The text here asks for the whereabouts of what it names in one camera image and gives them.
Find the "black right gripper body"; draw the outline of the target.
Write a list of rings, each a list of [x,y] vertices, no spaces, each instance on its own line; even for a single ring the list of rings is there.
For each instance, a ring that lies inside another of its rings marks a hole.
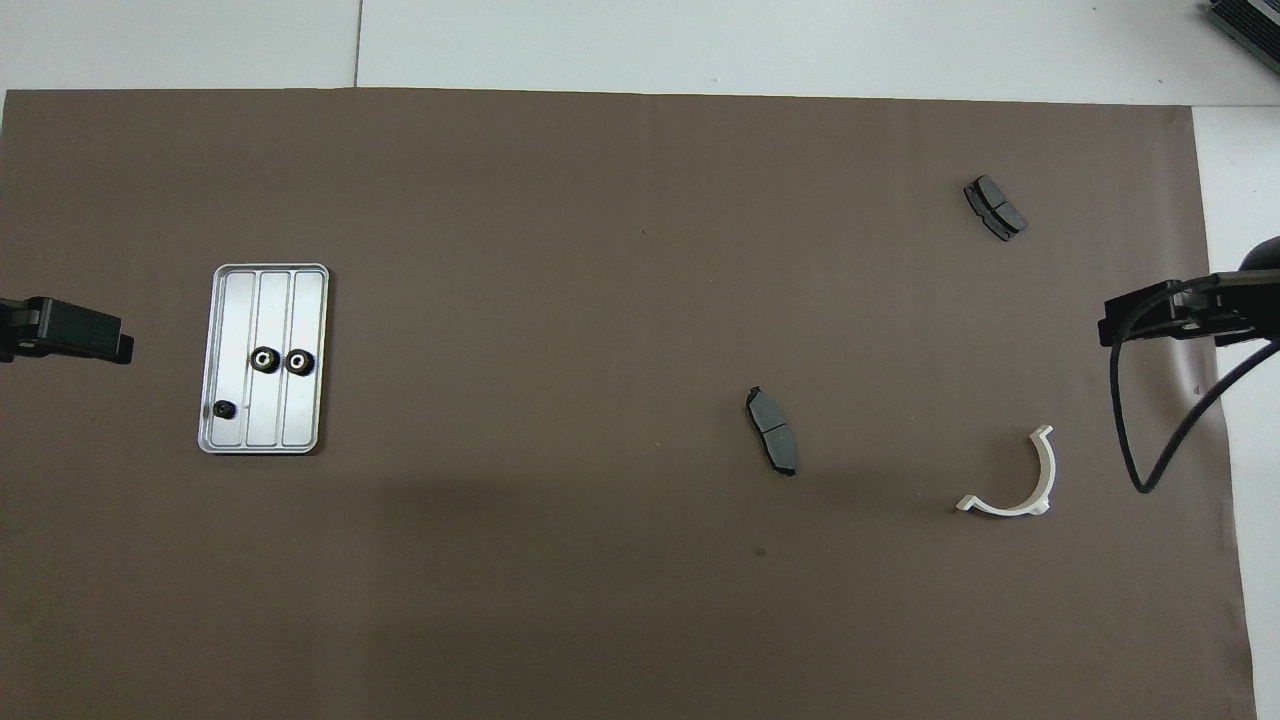
[[[1254,327],[1280,340],[1280,237],[1254,246],[1235,272],[1169,279],[1123,296],[1116,341],[1194,340]]]

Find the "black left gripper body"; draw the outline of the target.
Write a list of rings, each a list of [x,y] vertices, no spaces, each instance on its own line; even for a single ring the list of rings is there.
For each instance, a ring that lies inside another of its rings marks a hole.
[[[122,356],[122,319],[61,300],[37,297],[36,348],[38,356],[64,355],[88,359]]]

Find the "silver ribbed metal tray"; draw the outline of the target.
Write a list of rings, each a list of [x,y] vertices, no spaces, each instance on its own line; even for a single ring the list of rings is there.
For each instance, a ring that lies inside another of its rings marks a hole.
[[[197,443],[215,455],[305,455],[317,447],[330,273],[317,263],[229,263],[212,274]],[[273,374],[253,372],[259,346],[280,354]],[[288,373],[284,356],[310,351],[310,375]],[[238,406],[232,420],[211,413]]]

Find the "short grey brake pad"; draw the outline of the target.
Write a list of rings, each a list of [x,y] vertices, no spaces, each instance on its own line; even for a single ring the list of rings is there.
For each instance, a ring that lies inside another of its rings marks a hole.
[[[963,192],[972,211],[998,240],[1007,242],[1028,228],[1024,215],[988,176],[977,177]]]

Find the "dark grey finned device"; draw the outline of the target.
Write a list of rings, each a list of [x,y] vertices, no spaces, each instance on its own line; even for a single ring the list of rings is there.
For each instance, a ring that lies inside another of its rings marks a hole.
[[[1207,18],[1280,76],[1280,0],[1210,0]]]

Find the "long curved grey brake pad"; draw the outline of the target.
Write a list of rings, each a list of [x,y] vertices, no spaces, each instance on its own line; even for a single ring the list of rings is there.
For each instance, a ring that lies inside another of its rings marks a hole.
[[[748,391],[745,407],[773,471],[783,477],[795,477],[797,445],[778,404],[755,386]]]

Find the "brown paper table mat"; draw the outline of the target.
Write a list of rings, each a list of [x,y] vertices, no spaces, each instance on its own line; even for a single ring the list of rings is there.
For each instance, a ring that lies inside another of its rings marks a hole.
[[[330,273],[310,454],[198,447],[229,263]],[[1207,268],[1188,108],[10,92],[0,295],[136,352],[0,366],[0,720],[1247,720],[1222,414],[1138,495],[1096,332]]]

